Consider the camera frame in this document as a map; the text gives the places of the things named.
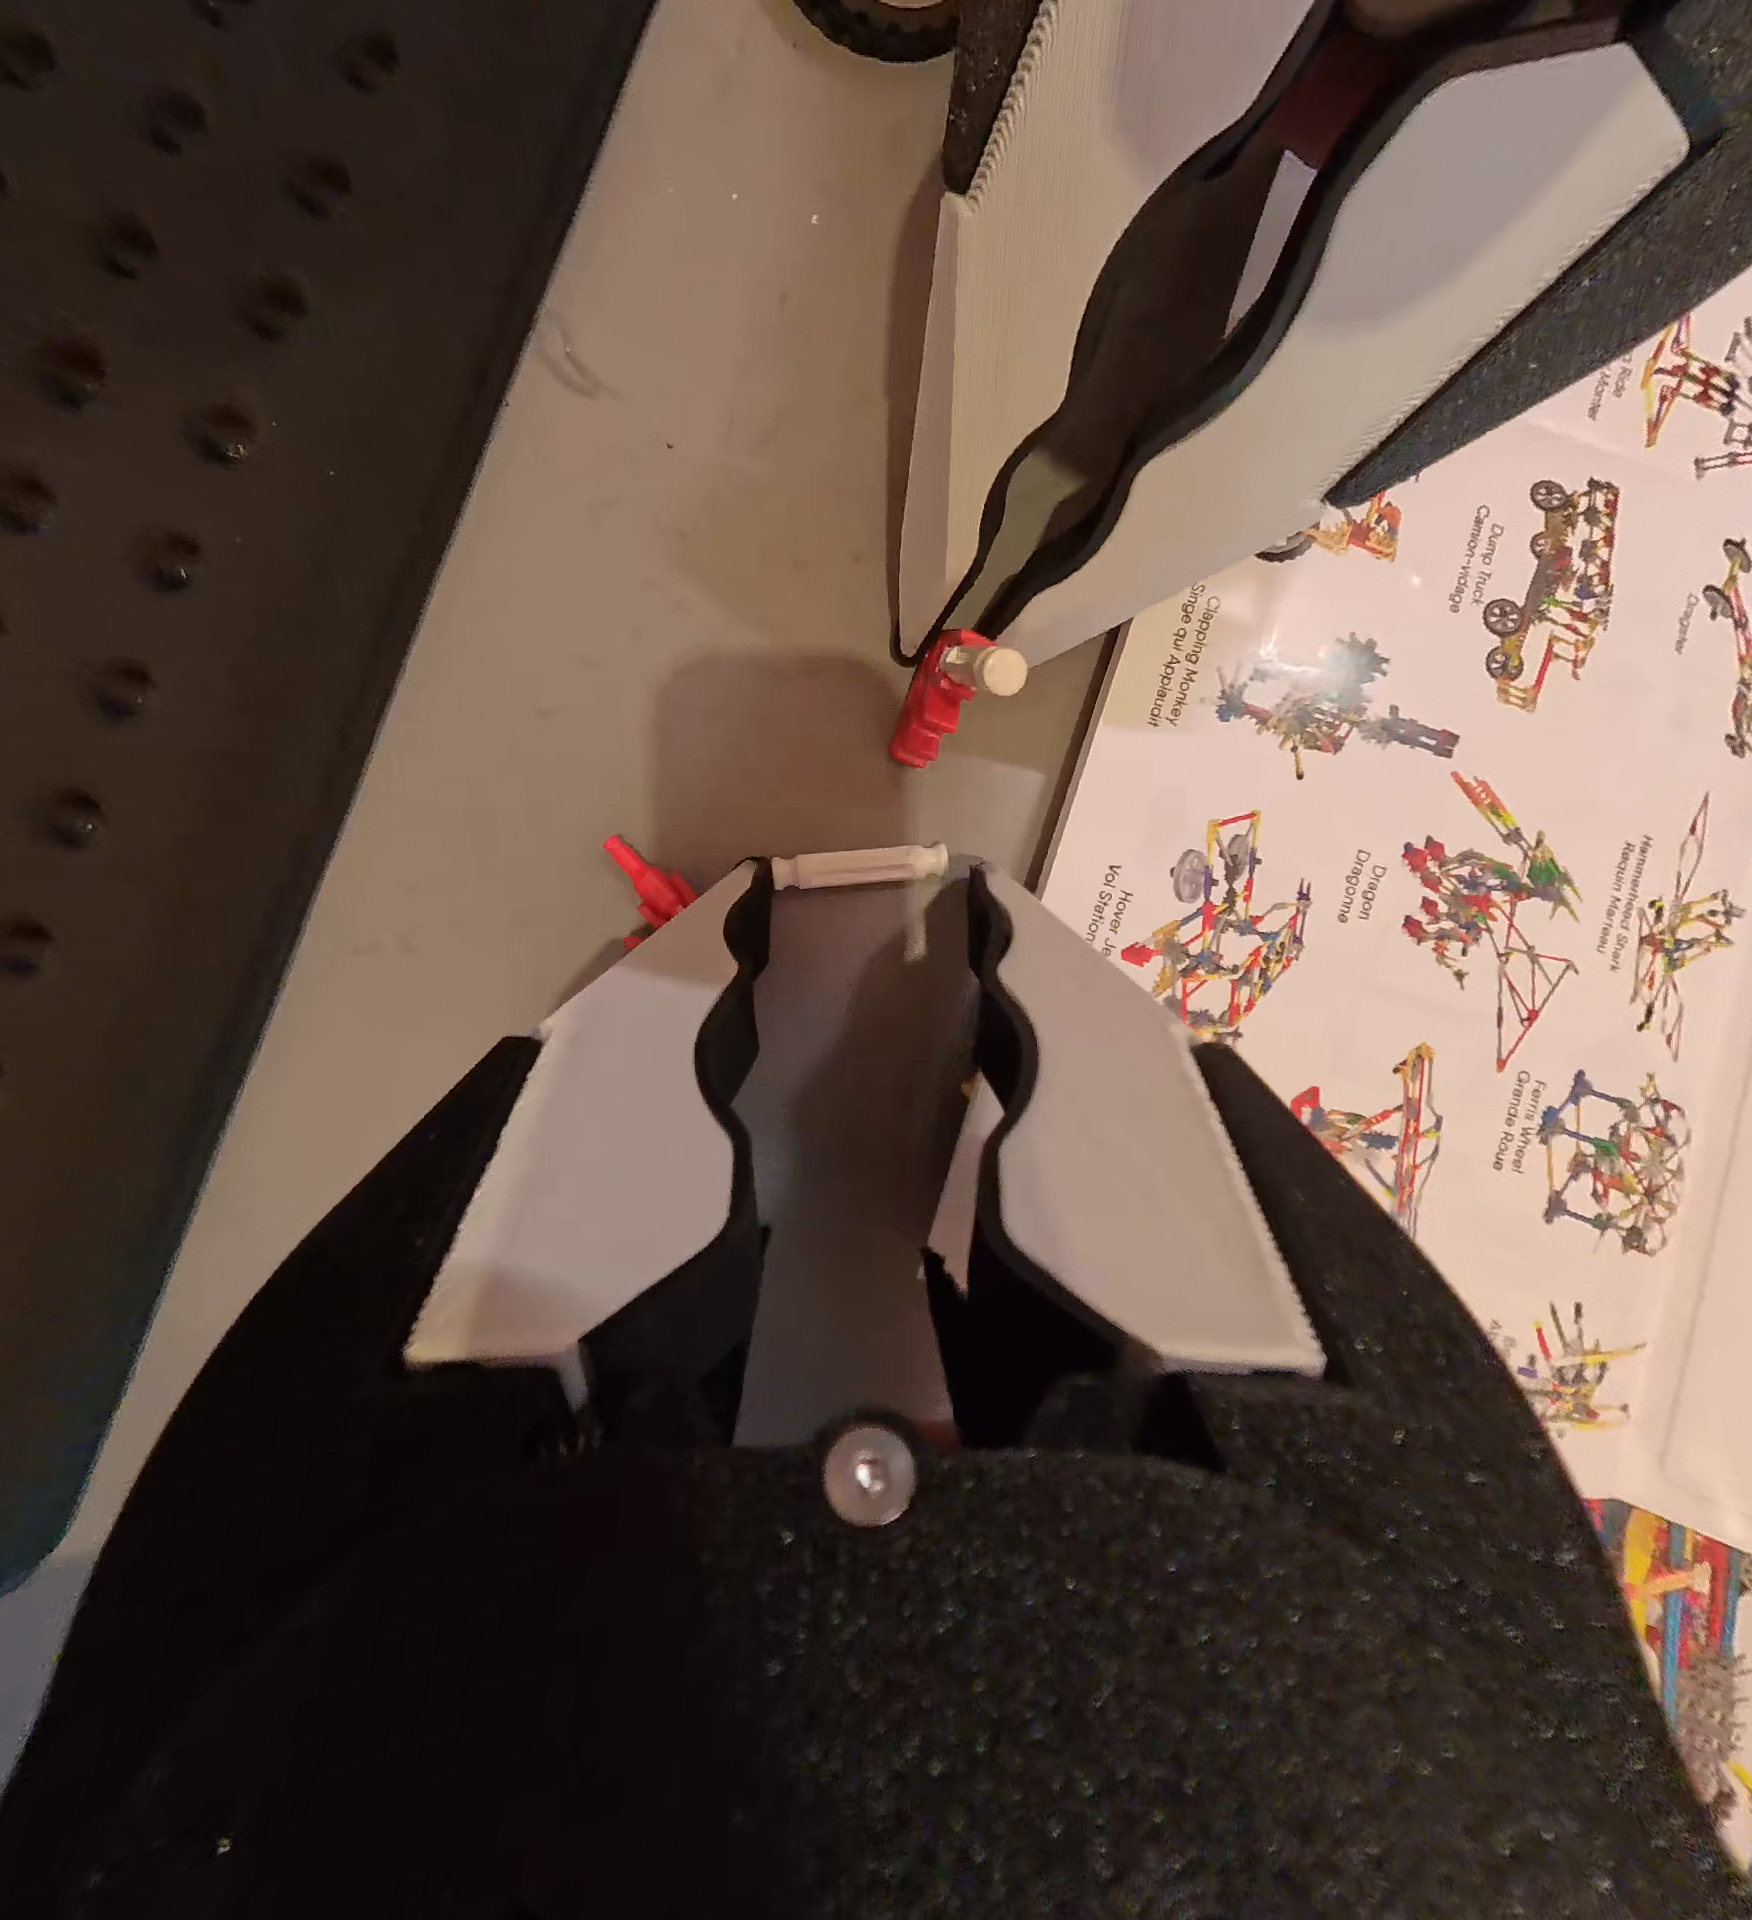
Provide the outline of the orange printed toy box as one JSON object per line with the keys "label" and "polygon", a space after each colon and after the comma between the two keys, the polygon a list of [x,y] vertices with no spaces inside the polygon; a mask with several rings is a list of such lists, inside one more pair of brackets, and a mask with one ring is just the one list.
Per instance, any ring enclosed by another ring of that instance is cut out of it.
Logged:
{"label": "orange printed toy box", "polygon": [[1682,1769],[1752,1891],[1752,1550],[1618,1499],[1586,1499]]}

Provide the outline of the white printed instruction booklet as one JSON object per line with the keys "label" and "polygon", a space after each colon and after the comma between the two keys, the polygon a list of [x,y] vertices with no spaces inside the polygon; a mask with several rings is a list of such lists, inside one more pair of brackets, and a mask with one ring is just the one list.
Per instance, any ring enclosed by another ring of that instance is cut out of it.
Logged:
{"label": "white printed instruction booklet", "polygon": [[1752,266],[1134,619],[1041,898],[1752,1549]]}

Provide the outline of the black dotted mat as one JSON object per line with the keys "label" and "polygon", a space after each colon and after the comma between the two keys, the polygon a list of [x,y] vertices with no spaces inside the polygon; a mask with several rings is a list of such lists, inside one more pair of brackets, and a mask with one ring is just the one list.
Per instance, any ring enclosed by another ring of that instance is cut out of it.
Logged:
{"label": "black dotted mat", "polygon": [[651,10],[0,2],[0,1597],[84,1499]]}

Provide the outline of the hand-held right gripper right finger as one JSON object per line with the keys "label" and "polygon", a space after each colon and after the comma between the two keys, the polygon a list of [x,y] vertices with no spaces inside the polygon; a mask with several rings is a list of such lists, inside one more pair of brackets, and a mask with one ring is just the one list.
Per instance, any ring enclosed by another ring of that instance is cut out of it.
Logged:
{"label": "hand-held right gripper right finger", "polygon": [[969,874],[966,927],[966,1304],[1161,1374],[1322,1379],[1187,1028],[991,863]]}

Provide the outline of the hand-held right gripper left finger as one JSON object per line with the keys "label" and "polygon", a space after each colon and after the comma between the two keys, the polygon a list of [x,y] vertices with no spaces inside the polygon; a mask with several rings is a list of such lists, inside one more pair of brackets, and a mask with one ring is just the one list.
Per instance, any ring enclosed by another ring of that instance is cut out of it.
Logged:
{"label": "hand-held right gripper left finger", "polygon": [[542,1020],[410,1363],[741,1389],[764,1229],[738,1096],[773,899],[768,862],[741,862]]}

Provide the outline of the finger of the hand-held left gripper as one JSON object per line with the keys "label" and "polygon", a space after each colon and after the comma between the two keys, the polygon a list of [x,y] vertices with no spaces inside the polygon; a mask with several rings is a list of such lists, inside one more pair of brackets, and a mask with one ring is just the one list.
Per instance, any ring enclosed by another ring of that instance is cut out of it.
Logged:
{"label": "finger of the hand-held left gripper", "polygon": [[977,4],[961,35],[898,557],[898,655],[1081,528],[1271,283],[1338,4]]}
{"label": "finger of the hand-held left gripper", "polygon": [[1690,154],[1629,42],[1478,42],[1356,126],[1273,281],[988,606],[1053,660],[1315,525],[1410,416]]}

